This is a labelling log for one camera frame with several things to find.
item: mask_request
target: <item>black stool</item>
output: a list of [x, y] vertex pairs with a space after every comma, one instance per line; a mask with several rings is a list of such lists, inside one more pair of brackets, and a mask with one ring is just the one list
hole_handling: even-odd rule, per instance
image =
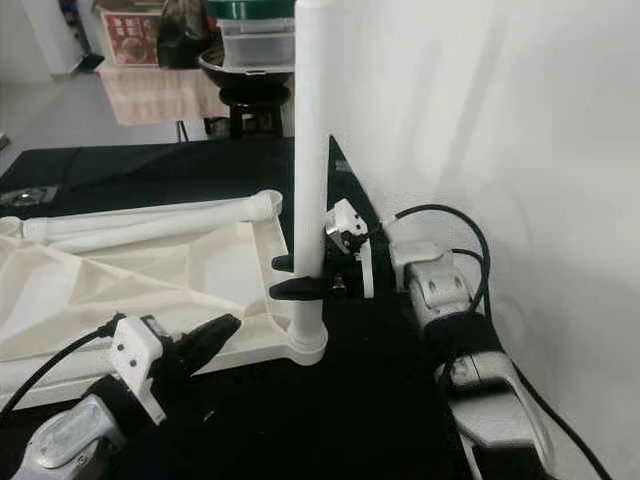
[[[280, 107], [287, 103], [291, 92], [283, 86], [265, 88], [224, 88], [220, 90], [220, 101], [230, 110], [231, 138], [242, 138], [245, 134], [271, 134], [282, 138], [282, 114]], [[255, 130], [244, 128], [243, 115], [252, 114]]]

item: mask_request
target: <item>black tabletop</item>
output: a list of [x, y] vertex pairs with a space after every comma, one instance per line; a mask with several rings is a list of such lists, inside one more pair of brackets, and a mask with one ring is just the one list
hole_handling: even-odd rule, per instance
[[[375, 211], [335, 143], [331, 156], [329, 203], [349, 198], [373, 223]], [[0, 178], [2, 191], [52, 184], [60, 186], [52, 203], [1, 214], [58, 216], [273, 188], [284, 195], [280, 220], [293, 248], [287, 140], [34, 150]], [[193, 379], [163, 426], [140, 432], [113, 459], [109, 478], [466, 478], [410, 308], [382, 271], [375, 299], [325, 302], [329, 344], [320, 363], [277, 360]], [[67, 407], [13, 414], [0, 431], [0, 478], [15, 470], [35, 428]]]

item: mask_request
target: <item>black bag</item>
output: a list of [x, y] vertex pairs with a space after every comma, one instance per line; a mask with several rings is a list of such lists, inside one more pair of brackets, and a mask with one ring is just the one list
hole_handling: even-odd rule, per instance
[[206, 0], [167, 0], [158, 31], [161, 68], [198, 68], [198, 55], [212, 43]]

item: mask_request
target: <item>tiled floor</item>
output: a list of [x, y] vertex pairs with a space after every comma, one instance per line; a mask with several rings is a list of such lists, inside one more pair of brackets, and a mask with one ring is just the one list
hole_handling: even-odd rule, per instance
[[[0, 175], [24, 150], [93, 145], [173, 143], [175, 124], [118, 125], [107, 94], [95, 75], [78, 74], [40, 89], [16, 86], [0, 92], [0, 130], [10, 144], [0, 152]], [[205, 140], [201, 121], [185, 122], [190, 140]]]

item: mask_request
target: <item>black bowl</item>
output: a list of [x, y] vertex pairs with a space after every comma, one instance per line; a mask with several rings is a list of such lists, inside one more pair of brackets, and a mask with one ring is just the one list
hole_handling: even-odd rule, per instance
[[286, 83], [290, 73], [267, 73], [264, 71], [250, 71], [245, 73], [230, 73], [222, 70], [224, 54], [220, 48], [214, 47], [202, 52], [198, 57], [200, 69], [213, 83], [222, 88], [265, 88], [277, 87]]

